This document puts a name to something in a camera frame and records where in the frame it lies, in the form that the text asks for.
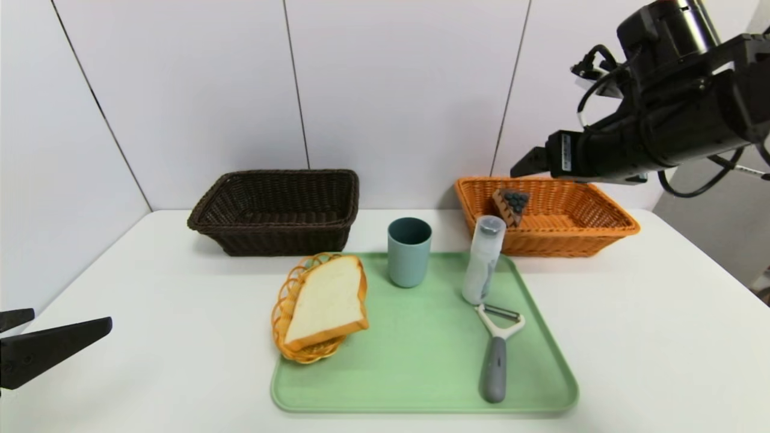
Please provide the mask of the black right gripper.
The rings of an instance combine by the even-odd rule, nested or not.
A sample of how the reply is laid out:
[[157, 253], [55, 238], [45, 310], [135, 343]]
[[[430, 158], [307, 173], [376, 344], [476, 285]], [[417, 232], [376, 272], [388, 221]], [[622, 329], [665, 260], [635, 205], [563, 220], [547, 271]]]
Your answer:
[[621, 129], [621, 124], [624, 121], [643, 131], [647, 128], [647, 113], [615, 112], [594, 123], [592, 126], [599, 131], [593, 132], [593, 134], [588, 132], [588, 126], [582, 132], [556, 131], [548, 137], [546, 148], [536, 146], [516, 162], [510, 169], [510, 176], [519, 178], [550, 173], [555, 179], [571, 180], [575, 183], [644, 184], [647, 181], [645, 173], [632, 176], [600, 176], [589, 167], [585, 158], [581, 156], [582, 139], [587, 140], [591, 135], [611, 135], [616, 129]]

